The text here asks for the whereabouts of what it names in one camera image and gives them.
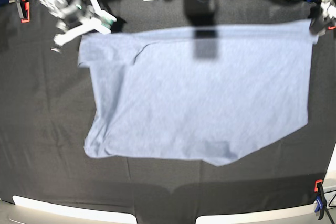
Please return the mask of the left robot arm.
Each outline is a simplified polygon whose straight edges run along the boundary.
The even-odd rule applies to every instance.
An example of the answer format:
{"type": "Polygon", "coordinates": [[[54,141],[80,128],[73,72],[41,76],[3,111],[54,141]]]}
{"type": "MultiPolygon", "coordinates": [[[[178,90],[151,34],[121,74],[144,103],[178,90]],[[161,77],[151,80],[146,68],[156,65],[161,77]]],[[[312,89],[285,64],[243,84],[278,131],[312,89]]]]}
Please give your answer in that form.
{"type": "Polygon", "coordinates": [[[323,36],[328,30],[335,29],[335,1],[318,0],[311,9],[310,34],[323,36]]]}

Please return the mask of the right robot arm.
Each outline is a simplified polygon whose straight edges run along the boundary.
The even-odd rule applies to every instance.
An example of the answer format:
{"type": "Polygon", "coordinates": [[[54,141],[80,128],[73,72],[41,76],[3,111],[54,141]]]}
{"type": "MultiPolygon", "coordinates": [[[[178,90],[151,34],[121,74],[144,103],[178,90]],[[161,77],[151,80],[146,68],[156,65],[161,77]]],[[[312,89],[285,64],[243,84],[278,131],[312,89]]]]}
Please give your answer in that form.
{"type": "Polygon", "coordinates": [[[86,33],[111,33],[111,27],[117,21],[116,17],[100,7],[98,0],[39,1],[57,18],[56,27],[62,31],[53,38],[51,50],[55,52],[61,52],[65,44],[86,33]]]}

